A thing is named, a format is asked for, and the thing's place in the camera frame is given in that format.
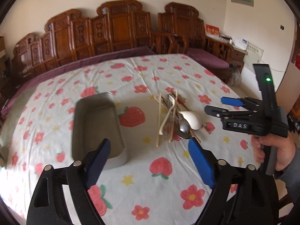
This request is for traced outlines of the person's right forearm sleeve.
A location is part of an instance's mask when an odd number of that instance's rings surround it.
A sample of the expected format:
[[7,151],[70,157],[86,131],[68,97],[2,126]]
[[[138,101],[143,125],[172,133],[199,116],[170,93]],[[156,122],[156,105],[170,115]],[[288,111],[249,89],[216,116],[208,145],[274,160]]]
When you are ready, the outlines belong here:
[[300,156],[299,148],[296,149],[295,155],[291,163],[281,171],[275,171],[275,179],[280,179],[286,185],[287,193],[292,198],[295,205],[299,199],[300,192]]

